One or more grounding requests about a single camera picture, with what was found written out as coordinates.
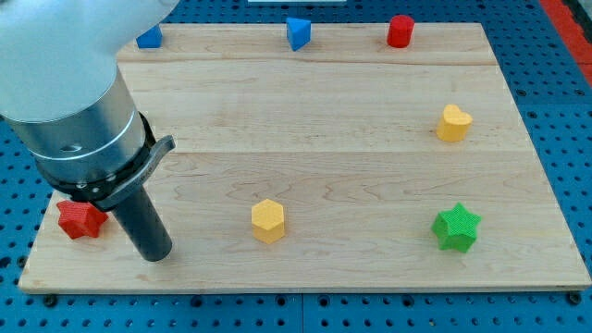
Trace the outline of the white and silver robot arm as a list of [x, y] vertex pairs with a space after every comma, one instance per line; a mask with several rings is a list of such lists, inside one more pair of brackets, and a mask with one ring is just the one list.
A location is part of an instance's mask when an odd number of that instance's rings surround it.
[[58, 191], [102, 210], [144, 175], [154, 140], [117, 52], [161, 22], [174, 0], [1, 4], [1, 115]]

